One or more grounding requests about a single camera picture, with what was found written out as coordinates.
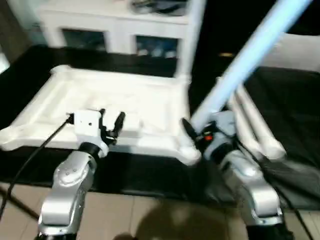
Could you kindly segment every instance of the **glass panel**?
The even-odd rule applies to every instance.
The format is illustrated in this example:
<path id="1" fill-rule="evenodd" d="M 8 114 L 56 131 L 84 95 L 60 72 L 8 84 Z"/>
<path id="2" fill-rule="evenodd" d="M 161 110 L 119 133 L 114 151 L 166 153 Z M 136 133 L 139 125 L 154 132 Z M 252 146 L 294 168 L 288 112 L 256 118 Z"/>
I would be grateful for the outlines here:
<path id="1" fill-rule="evenodd" d="M 67 47 L 106 52 L 105 38 L 101 31 L 62 29 Z"/>
<path id="2" fill-rule="evenodd" d="M 155 36 L 135 36 L 136 54 L 155 58 L 177 58 L 178 39 Z"/>

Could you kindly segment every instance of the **floor tile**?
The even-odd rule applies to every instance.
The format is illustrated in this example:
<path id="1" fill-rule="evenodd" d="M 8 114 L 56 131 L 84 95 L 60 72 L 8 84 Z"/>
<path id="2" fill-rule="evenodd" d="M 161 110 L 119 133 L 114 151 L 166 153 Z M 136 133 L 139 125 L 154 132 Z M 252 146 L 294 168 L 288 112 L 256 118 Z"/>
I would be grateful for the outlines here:
<path id="1" fill-rule="evenodd" d="M 226 240 L 224 209 L 135 197 L 130 232 L 139 240 Z"/>
<path id="2" fill-rule="evenodd" d="M 8 187 L 7 184 L 3 183 L 1 186 Z M 41 187 L 16 185 L 13 188 L 13 195 L 38 213 L 40 211 L 37 209 L 37 203 L 43 194 L 44 189 Z M 0 224 L 1 240 L 19 240 L 29 221 L 34 220 L 8 202 Z"/>
<path id="3" fill-rule="evenodd" d="M 309 217 L 312 220 L 312 223 L 309 223 L 308 226 L 314 226 L 311 228 L 311 234 L 314 239 L 320 239 L 320 211 L 310 211 Z"/>
<path id="4" fill-rule="evenodd" d="M 229 240 L 248 240 L 247 229 L 237 208 L 225 210 Z"/>
<path id="5" fill-rule="evenodd" d="M 320 239 L 319 231 L 308 211 L 300 211 L 303 221 L 305 222 L 307 228 L 315 239 Z M 293 212 L 285 211 L 284 214 L 287 227 L 290 231 L 293 232 L 296 240 L 309 240 L 303 226 L 297 219 L 296 215 Z"/>

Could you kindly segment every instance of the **shelf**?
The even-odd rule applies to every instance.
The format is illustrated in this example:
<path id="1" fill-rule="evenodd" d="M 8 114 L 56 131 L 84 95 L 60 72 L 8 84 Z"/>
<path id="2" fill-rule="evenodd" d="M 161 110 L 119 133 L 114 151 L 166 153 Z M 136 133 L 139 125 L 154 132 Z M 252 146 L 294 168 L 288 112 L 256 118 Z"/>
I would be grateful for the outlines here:
<path id="1" fill-rule="evenodd" d="M 188 15 L 164 16 L 157 13 L 136 14 L 130 10 L 130 0 L 50 0 L 38 8 L 39 13 L 95 15 L 129 20 L 188 24 Z"/>

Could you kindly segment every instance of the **white rod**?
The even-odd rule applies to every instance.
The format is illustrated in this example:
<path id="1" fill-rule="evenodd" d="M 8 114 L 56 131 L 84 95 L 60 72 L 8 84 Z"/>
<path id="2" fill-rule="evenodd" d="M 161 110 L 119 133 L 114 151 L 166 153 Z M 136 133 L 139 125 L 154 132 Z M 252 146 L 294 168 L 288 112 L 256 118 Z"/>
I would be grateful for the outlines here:
<path id="1" fill-rule="evenodd" d="M 243 145 L 259 160 L 262 156 L 262 149 L 259 142 L 254 136 L 251 127 L 249 126 L 246 117 L 239 106 L 236 98 L 232 95 L 227 102 L 228 109 L 230 109 L 235 118 L 236 134 Z"/>
<path id="2" fill-rule="evenodd" d="M 205 14 L 206 2 L 207 0 L 188 1 L 188 25 L 186 28 L 186 37 L 182 41 L 181 55 L 177 62 L 175 77 L 189 77 L 191 75 L 200 37 L 201 25 Z"/>
<path id="3" fill-rule="evenodd" d="M 304 12 L 312 0 L 278 0 L 244 45 L 240 53 L 204 99 L 191 118 L 197 132 L 201 132 L 212 112 L 226 104 L 237 87 L 257 68 L 264 56 Z"/>
<path id="4" fill-rule="evenodd" d="M 237 89 L 237 96 L 240 99 L 244 112 L 250 121 L 253 131 L 261 145 L 263 154 L 270 160 L 278 160 L 286 155 L 282 144 L 276 140 L 258 108 L 243 86 Z"/>

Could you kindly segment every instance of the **tiled floor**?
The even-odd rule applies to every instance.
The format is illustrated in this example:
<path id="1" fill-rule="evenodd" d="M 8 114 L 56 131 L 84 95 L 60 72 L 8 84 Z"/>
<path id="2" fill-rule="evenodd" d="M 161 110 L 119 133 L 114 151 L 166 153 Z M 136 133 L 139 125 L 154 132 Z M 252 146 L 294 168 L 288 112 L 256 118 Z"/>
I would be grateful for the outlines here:
<path id="1" fill-rule="evenodd" d="M 36 211 L 49 189 L 17 185 L 14 194 Z M 320 213 L 302 211 L 315 239 L 320 239 Z M 307 236 L 292 213 L 286 214 L 296 240 Z M 247 240 L 236 209 L 210 208 L 148 197 L 88 193 L 79 240 L 112 240 L 130 233 L 139 240 Z M 0 223 L 1 240 L 33 240 L 37 223 L 9 204 Z"/>

